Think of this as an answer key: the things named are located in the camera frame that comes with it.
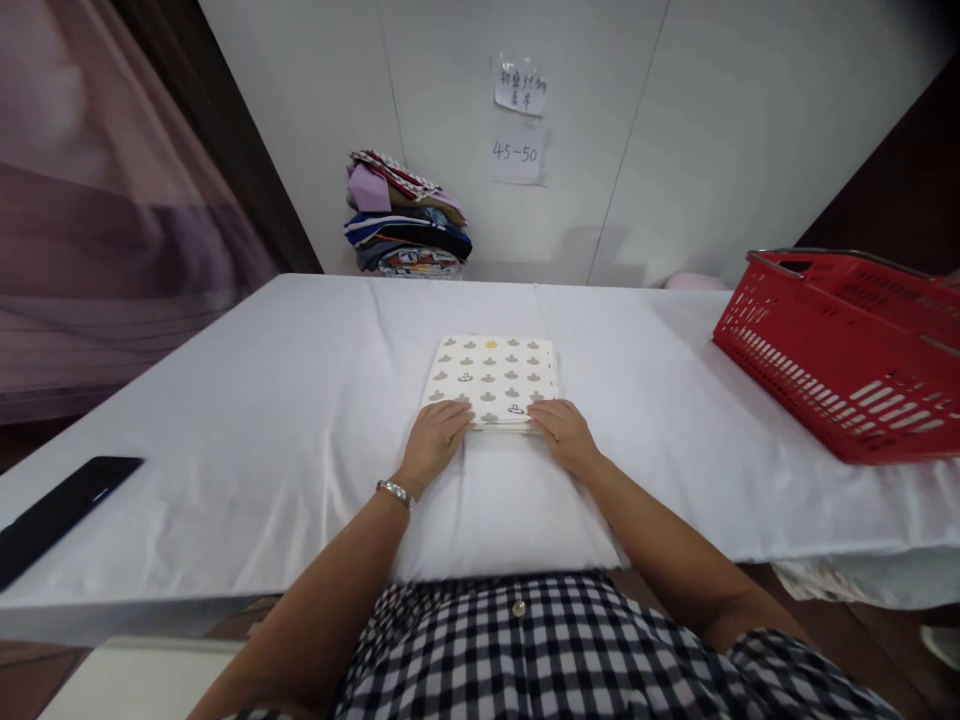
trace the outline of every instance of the smartphone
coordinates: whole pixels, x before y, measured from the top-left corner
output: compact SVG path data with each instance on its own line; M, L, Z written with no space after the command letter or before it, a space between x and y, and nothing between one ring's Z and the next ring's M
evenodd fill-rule
M0 592L141 465L142 458L95 457L0 531Z

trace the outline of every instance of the bracelet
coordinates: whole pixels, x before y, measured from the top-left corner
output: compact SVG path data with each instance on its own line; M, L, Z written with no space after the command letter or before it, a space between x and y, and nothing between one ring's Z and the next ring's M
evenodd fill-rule
M394 495L396 495L397 499L403 503L403 506L407 508L407 510L409 510L410 512L413 512L413 508L416 507L417 501L413 498L413 496L410 493L408 493L402 487L400 487L396 483L390 482L389 480L380 480L377 483L377 490L379 490L380 488L383 488L384 490L387 490L393 493Z

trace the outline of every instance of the person's left hand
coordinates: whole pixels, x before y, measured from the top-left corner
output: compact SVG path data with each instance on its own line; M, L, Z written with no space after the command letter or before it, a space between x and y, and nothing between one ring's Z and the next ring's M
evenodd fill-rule
M417 415L407 449L393 482L420 500L423 491L450 464L474 414L470 403L443 400L427 405Z

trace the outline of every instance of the checkered skirt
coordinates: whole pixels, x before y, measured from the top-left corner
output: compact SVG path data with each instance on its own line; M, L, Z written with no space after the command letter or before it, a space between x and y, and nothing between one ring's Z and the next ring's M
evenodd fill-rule
M389 587L332 716L899 717L788 635L720 655L600 573Z

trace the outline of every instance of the number 45-50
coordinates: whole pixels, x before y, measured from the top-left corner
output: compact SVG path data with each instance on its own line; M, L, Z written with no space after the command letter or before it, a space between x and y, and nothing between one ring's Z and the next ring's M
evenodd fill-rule
M537 159L536 148L524 145L523 150L511 149L509 143L501 145L499 140L493 143L493 154L497 156L497 160L509 160L511 155L523 155L520 162L533 162Z

